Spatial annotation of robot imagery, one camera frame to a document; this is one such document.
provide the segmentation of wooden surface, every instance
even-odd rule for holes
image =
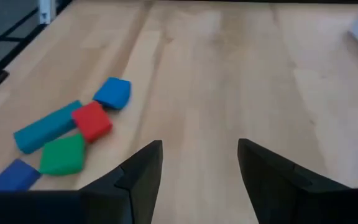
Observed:
[[[78,189],[162,139],[153,223],[257,223],[239,138],[358,187],[358,44],[347,33],[357,10],[77,0],[7,67],[0,171],[17,157],[39,165],[41,151],[22,155],[14,131],[89,102],[113,76],[133,84],[128,107],[109,111],[113,133],[88,147],[82,173],[33,189]]]

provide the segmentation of blue block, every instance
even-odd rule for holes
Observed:
[[[0,190],[28,190],[41,174],[20,159],[16,159],[0,173]]]
[[[131,82],[119,78],[108,78],[93,99],[103,106],[123,109],[131,95]]]
[[[30,154],[57,137],[75,128],[71,113],[82,104],[78,100],[57,110],[50,115],[16,131],[13,136],[17,147],[26,154]]]

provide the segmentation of red block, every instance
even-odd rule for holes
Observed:
[[[92,102],[72,114],[75,124],[89,143],[97,140],[112,128],[112,123],[102,106]]]

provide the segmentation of toy block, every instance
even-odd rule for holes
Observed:
[[[41,174],[20,159],[16,159],[0,173],[0,191],[28,190]]]
[[[85,141],[81,134],[48,142],[42,152],[40,173],[68,175],[81,171],[85,161]]]
[[[112,128],[109,116],[96,101],[75,110],[73,118],[86,142],[95,141]]]
[[[46,142],[52,141],[75,128],[71,113],[81,108],[82,104],[76,100],[62,109],[16,131],[13,136],[17,147],[30,154],[42,147]]]
[[[108,78],[93,99],[103,106],[121,110],[131,95],[131,82],[119,78]]]

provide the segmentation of wooden table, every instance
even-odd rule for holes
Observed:
[[[0,171],[24,156],[12,134],[107,77],[133,84],[88,146],[78,175],[33,189],[78,189],[154,139],[164,161],[154,223],[257,223],[237,140],[358,187],[358,6],[233,2],[73,2],[6,69]]]

